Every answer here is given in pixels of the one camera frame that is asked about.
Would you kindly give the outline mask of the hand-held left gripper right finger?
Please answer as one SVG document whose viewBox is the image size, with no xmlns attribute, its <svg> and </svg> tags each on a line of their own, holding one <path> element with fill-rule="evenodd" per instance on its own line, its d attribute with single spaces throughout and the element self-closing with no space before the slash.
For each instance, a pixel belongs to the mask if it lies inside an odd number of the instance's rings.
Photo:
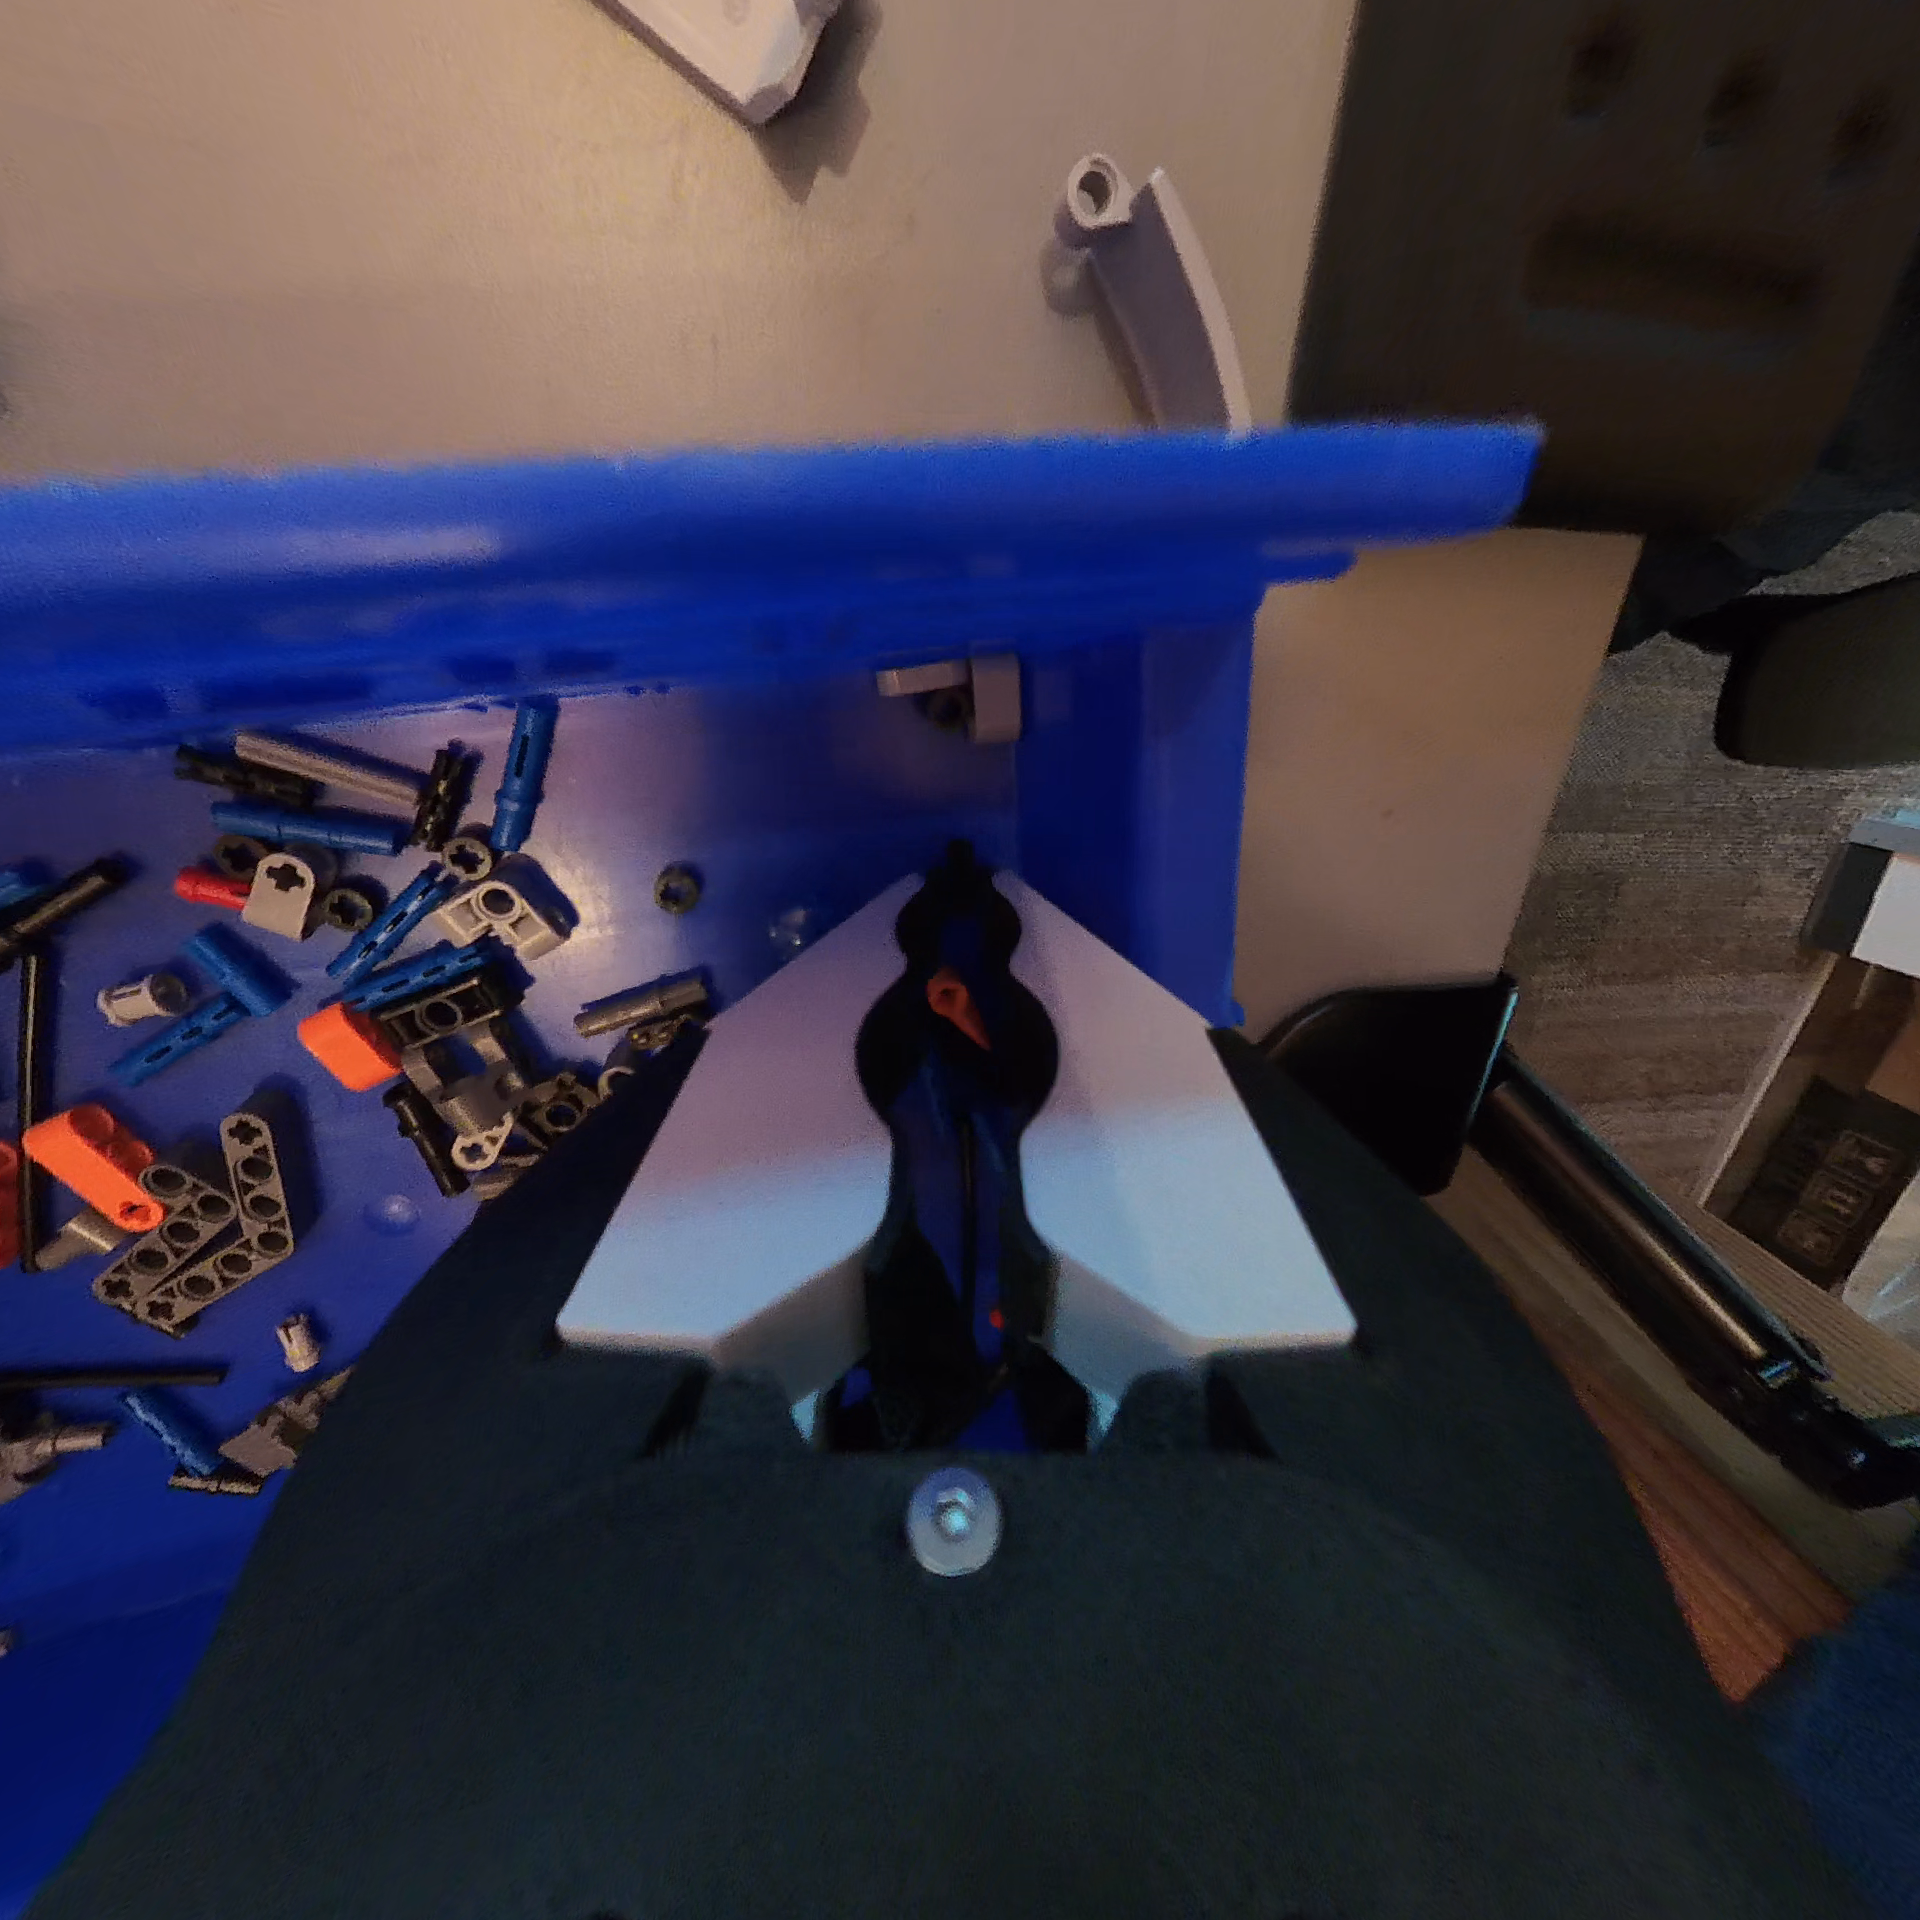
<svg viewBox="0 0 1920 1920">
<path fill-rule="evenodd" d="M 1146 1375 L 1345 1352 L 1353 1309 L 1208 1021 L 1022 877 L 986 888 L 975 1008 L 1046 1359 L 1114 1413 Z"/>
</svg>

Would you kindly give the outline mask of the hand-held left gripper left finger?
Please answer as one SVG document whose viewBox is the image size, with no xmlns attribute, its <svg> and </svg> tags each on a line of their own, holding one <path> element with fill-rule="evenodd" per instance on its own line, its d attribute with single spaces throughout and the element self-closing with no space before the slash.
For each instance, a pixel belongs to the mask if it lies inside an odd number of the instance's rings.
<svg viewBox="0 0 1920 1920">
<path fill-rule="evenodd" d="M 855 1037 L 902 973 L 897 920 L 917 888 L 899 877 L 708 1024 L 556 1314 L 568 1352 L 764 1375 L 790 1406 L 853 1369 L 891 1193 Z"/>
</svg>

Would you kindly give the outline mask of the blue plastic parts bin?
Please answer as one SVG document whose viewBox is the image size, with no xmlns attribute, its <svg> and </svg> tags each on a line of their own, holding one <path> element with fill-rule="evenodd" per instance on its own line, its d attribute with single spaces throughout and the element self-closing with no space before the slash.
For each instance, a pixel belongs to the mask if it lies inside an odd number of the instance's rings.
<svg viewBox="0 0 1920 1920">
<path fill-rule="evenodd" d="M 671 451 L 318 468 L 4 490 L 4 867 L 128 885 L 46 941 L 46 1072 L 157 1161 L 221 1184 L 221 1122 L 274 1122 L 308 1227 L 179 1341 L 77 1274 L 4 1267 L 4 1368 L 226 1364 L 160 1385 L 211 1445 L 353 1368 L 251 1500 L 169 1487 L 118 1389 L 22 1410 L 113 1420 L 4 1508 L 4 1916 L 1359 1913 L 1411 1871 L 1534 1865 L 1603 1724 L 1529 1559 L 1420 1519 L 1420 1464 L 1287 1443 L 1287 1389 L 1403 1417 L 1393 1265 L 1554 1375 L 1476 1262 L 1238 1033 L 1238 851 L 1258 612 L 1353 554 L 1506 527 L 1534 424 Z M 975 746 L 879 668 L 1022 661 L 1025 736 Z M 524 851 L 487 843 L 526 698 L 556 698 Z M 171 896 L 251 877 L 178 746 L 236 732 L 427 775 L 472 753 L 438 851 L 334 851 L 383 903 L 465 885 L 397 948 L 493 948 L 529 1084 L 602 1105 L 442 1199 L 381 1108 L 298 1045 L 353 936 L 302 941 Z M 928 1008 L 975 986 L 982 892 L 946 841 L 1194 1007 L 1359 1335 L 1323 1359 L 1146 1375 L 1114 1413 L 1046 1359 L 1009 1108 Z M 708 898 L 650 898 L 696 865 Z M 855 1037 L 891 1134 L 864 1257 L 869 1346 L 813 1406 L 764 1375 L 598 1356 L 556 1314 L 702 1041 L 582 1041 L 575 1015 L 702 969 L 708 1024 L 899 877 L 899 981 Z M 239 932 L 274 1017 L 143 1087 L 93 994 Z M 976 1321 L 958 1301 L 958 1095 L 976 1122 Z M 410 1237 L 366 1204 L 406 1193 Z M 274 1328 L 308 1310 L 323 1368 Z"/>
</svg>

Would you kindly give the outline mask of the grey track link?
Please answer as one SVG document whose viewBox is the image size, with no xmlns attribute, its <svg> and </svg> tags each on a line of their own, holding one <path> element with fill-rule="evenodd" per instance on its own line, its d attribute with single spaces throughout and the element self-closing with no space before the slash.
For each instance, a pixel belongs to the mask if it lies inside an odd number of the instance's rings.
<svg viewBox="0 0 1920 1920">
<path fill-rule="evenodd" d="M 251 1500 L 270 1478 L 294 1470 L 314 1443 L 323 1413 L 344 1389 L 353 1368 L 314 1380 L 279 1401 L 264 1406 L 239 1434 L 216 1445 L 216 1470 L 171 1470 L 169 1487 L 190 1496 Z"/>
</svg>

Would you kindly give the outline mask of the dark grey axle pin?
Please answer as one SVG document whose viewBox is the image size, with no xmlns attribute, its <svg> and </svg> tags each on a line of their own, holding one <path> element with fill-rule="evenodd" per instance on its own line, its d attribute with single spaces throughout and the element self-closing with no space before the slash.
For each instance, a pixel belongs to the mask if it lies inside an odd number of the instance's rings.
<svg viewBox="0 0 1920 1920">
<path fill-rule="evenodd" d="M 712 981 L 702 969 L 661 973 L 619 994 L 606 994 L 586 1002 L 575 1015 L 575 1033 L 582 1041 L 627 1029 L 650 1029 L 671 1021 L 708 1021 L 712 1015 Z"/>
</svg>

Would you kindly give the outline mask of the black rounded pad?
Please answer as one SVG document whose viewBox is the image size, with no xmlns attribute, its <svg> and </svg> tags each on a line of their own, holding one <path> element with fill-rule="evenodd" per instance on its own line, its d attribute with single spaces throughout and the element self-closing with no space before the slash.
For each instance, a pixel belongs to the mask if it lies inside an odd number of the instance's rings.
<svg viewBox="0 0 1920 1920">
<path fill-rule="evenodd" d="M 1258 1051 L 1420 1199 L 1453 1187 L 1521 1007 L 1510 973 L 1310 1002 Z"/>
</svg>

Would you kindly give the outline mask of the black long pin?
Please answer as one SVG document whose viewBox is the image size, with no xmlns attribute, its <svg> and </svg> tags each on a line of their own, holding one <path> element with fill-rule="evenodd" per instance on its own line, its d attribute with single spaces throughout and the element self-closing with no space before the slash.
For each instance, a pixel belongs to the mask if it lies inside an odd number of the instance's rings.
<svg viewBox="0 0 1920 1920">
<path fill-rule="evenodd" d="M 383 1087 L 381 1108 L 397 1119 L 402 1140 L 420 1155 L 442 1199 L 469 1193 L 469 1169 L 455 1161 L 455 1134 L 436 1105 L 410 1079 Z"/>
<path fill-rule="evenodd" d="M 211 753 L 195 746 L 178 746 L 171 771 L 179 782 L 195 782 L 209 791 L 221 791 L 236 800 L 246 804 L 266 804 L 266 808 L 292 808 L 292 812 L 310 812 L 323 800 L 323 782 L 274 771 L 274 767 L 257 767 L 236 753 Z"/>
</svg>

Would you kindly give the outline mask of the blue studded beam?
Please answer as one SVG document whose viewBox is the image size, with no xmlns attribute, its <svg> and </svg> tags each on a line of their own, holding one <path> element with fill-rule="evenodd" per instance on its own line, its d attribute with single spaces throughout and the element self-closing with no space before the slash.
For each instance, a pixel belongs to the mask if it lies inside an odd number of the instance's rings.
<svg viewBox="0 0 1920 1920">
<path fill-rule="evenodd" d="M 518 973 L 493 948 L 436 941 L 406 964 L 366 973 L 339 1002 L 356 1015 L 387 1015 L 420 996 L 452 994 L 474 977 L 489 977 L 518 994 Z"/>
</svg>

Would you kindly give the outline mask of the blue long pin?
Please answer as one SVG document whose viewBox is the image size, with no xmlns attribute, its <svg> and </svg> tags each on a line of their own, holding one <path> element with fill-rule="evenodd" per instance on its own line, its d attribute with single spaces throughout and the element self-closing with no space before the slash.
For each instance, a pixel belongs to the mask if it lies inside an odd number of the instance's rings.
<svg viewBox="0 0 1920 1920">
<path fill-rule="evenodd" d="M 524 851 L 534 831 L 542 795 L 546 795 L 555 736 L 556 736 L 556 698 L 526 698 L 516 706 L 516 725 L 501 753 L 501 778 L 493 791 L 493 818 L 487 831 L 487 843 L 499 859 Z"/>
</svg>

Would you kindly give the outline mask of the light grey cross-hole liftarm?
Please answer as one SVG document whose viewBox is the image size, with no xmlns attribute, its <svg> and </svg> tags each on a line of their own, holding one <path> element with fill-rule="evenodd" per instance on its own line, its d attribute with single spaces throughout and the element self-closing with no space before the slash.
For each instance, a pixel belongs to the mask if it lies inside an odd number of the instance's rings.
<svg viewBox="0 0 1920 1920">
<path fill-rule="evenodd" d="M 287 941 L 310 940 L 339 867 L 331 847 L 294 843 L 264 851 L 251 871 L 245 924 Z"/>
</svg>

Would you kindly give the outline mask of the blue smooth pin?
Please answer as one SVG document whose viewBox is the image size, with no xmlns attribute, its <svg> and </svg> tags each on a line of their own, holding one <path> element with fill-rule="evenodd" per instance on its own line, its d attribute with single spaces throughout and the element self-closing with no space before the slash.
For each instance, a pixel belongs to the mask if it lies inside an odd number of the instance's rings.
<svg viewBox="0 0 1920 1920">
<path fill-rule="evenodd" d="M 310 843 L 327 851 L 402 856 L 411 843 L 410 821 L 351 808 L 274 808 L 257 800 L 211 804 L 224 838 L 251 838 L 270 847 Z"/>
</svg>

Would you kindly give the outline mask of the dark grey pin connector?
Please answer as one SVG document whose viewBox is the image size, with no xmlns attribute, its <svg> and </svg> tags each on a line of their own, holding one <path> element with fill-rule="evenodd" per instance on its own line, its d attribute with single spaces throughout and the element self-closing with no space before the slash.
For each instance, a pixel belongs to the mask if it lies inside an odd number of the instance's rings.
<svg viewBox="0 0 1920 1920">
<path fill-rule="evenodd" d="M 113 1420 L 62 1420 L 46 1410 L 4 1410 L 4 1494 L 8 1508 L 44 1486 L 58 1460 L 97 1452 L 113 1436 Z"/>
</svg>

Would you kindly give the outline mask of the white shelf unit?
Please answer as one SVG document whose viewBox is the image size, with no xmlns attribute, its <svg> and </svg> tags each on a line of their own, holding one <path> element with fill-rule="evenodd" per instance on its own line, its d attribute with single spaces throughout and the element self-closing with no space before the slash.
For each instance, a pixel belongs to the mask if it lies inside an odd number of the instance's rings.
<svg viewBox="0 0 1920 1920">
<path fill-rule="evenodd" d="M 1696 1203 L 1915 1346 L 1915 808 L 1862 818 L 1805 924 L 1805 996 Z"/>
</svg>

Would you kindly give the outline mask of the dark rounded cushion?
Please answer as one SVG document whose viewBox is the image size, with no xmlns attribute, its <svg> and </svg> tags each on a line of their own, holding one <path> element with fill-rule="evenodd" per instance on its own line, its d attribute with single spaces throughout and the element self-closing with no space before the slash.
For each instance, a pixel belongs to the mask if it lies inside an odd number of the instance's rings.
<svg viewBox="0 0 1920 1920">
<path fill-rule="evenodd" d="M 1843 596 L 1760 596 L 1717 746 L 1771 771 L 1915 767 L 1915 579 Z"/>
</svg>

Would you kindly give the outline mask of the person's dark knit sweater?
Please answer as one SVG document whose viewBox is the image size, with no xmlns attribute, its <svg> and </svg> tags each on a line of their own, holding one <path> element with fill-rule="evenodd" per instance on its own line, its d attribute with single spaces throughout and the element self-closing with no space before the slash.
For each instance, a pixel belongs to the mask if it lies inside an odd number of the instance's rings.
<svg viewBox="0 0 1920 1920">
<path fill-rule="evenodd" d="M 1868 1907 L 1915 1916 L 1915 1545 L 1742 1711 Z"/>
</svg>

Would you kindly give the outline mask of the black frame connector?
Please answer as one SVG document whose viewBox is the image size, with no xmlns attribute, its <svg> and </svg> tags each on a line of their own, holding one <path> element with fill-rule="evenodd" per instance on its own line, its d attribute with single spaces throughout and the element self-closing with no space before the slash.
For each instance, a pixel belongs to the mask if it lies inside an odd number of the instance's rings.
<svg viewBox="0 0 1920 1920">
<path fill-rule="evenodd" d="M 374 1008 L 374 1024 L 397 1051 L 420 1051 L 448 1045 L 469 1029 L 509 1017 L 518 1007 L 524 990 L 505 973 L 478 969 L 438 986 L 420 986 L 410 996 Z"/>
</svg>

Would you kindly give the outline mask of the black office chair frame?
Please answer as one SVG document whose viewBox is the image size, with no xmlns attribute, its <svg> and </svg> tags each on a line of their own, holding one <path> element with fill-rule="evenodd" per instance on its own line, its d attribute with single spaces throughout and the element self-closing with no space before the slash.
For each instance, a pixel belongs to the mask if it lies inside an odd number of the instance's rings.
<svg viewBox="0 0 1920 1920">
<path fill-rule="evenodd" d="M 1789 1331 L 1546 1084 L 1500 1045 L 1476 1155 L 1597 1276 L 1701 1401 L 1836 1508 L 1915 1500 L 1915 1413 L 1862 1417 Z"/>
</svg>

